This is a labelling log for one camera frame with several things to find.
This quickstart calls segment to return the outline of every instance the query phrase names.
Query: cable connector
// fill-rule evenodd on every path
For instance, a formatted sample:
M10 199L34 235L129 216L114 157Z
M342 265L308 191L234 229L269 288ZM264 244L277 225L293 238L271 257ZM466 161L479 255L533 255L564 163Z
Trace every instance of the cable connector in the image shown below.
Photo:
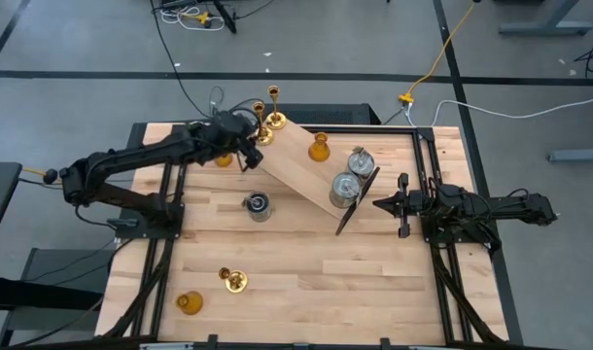
M413 103L413 97L411 97L411 92L407 92L405 94L398 96L398 99L402 101L402 103L404 104Z

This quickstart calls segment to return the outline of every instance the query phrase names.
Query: gray floor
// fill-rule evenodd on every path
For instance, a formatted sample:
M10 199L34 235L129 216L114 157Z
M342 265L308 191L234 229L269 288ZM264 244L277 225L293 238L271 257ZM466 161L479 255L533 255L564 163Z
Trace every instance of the gray floor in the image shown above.
M450 25L469 5L443 2ZM0 34L18 3L0 0ZM236 6L244 13L259 3ZM0 70L168 71L149 10L145 0L32 0L0 55ZM573 69L571 78L581 78L582 64L572 60L593 46L593 31L582 38L497 34L501 22L540 16L541 8L482 1L454 40L461 74L567 78ZM580 2L570 17L593 21L593 1ZM166 24L162 29L180 69L190 72L421 74L441 47L433 4L420 0L277 0L240 21L237 36ZM449 74L445 59L436 74ZM284 102L367 102L383 119L396 112L397 96L409 86L186 81L185 87L205 109L214 85L225 89L229 106L264 97L270 84L281 87ZM510 114L593 97L593 87L465 85L465 91L469 103ZM414 121L426 124L438 101L454 99L454 91L448 84L423 84L414 96ZM94 151L123 147L135 122L195 117L173 81L0 79L0 159L59 168ZM440 117L441 125L460 125L456 107L443 107ZM492 195L525 187L547 195L561 213L550 227L500 224L525 342L593 349L593 164L544 160L553 149L593 148L593 104L526 121L475 112L471 117ZM117 211L94 205L87 214L104 220ZM20 185L0 227L0 276L18 278L32 247L97 248L111 234L80 223L59 193Z

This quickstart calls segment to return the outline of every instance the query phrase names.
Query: brass candle holder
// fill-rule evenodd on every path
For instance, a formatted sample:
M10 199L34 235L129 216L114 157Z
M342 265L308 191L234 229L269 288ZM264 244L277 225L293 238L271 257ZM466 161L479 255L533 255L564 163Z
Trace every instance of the brass candle holder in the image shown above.
M262 115L264 113L263 102L256 102L253 105L254 112L258 115L258 123L260 123L260 131L258 132L258 143L262 146L268 145L273 142L273 132L264 125Z
M227 267L222 267L219 270L219 277L226 281L226 287L232 293L244 291L249 284L249 278L245 272L240 270L230 271Z
M288 122L286 115L277 112L277 97L279 96L279 87L268 87L268 94L270 95L270 99L273 100L273 112L269 114L268 117L266 117L266 124L273 130L279 130L280 128L286 126L286 123Z

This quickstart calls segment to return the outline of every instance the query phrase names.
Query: black and silver can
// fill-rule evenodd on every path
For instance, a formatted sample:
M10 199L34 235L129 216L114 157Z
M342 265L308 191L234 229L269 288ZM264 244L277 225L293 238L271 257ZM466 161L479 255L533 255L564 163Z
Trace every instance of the black and silver can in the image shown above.
M270 201L264 192L252 192L243 201L249 217L257 223L262 223L270 218Z
M333 179L329 199L338 208L348 208L357 200L361 189L357 175L345 171Z
M348 171L357 175L360 184L363 185L374 170L374 157L363 147L356 147L353 154L348 157Z

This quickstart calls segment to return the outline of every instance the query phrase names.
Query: wooden table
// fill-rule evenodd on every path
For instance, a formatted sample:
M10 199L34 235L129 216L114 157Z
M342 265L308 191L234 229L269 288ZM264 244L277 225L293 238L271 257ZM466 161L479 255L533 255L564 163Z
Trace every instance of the wooden table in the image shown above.
M144 143L159 141L171 126L148 124ZM471 190L459 129L437 127L435 135L443 182ZM371 204L397 190L401 172L409 174L411 189L419 188L410 137L330 134L333 152L348 156L358 145L374 155L381 170L340 236L334 235L336 218L259 169L242 174L236 161L228 168L190 165L186 216L171 260L159 340L206 341L215 333L227 342L378 344L389 337L392 344L443 344L430 248L418 220L411 218L411 235L399 239L399 221ZM425 145L423 153L430 164ZM162 166L139 169L132 188L157 192L161 174ZM172 174L175 183L177 171ZM252 191L271 198L273 212L265 223L253 222L241 208ZM135 297L147 245L136 240L115 257L96 334L110 329ZM457 251L469 301L493 332L506 338L486 249L458 244ZM226 289L218 276L223 266L248 274L243 293ZM175 305L188 291L204 297L194 316ZM449 294L448 299L461 339L457 307ZM153 300L142 333L149 330Z

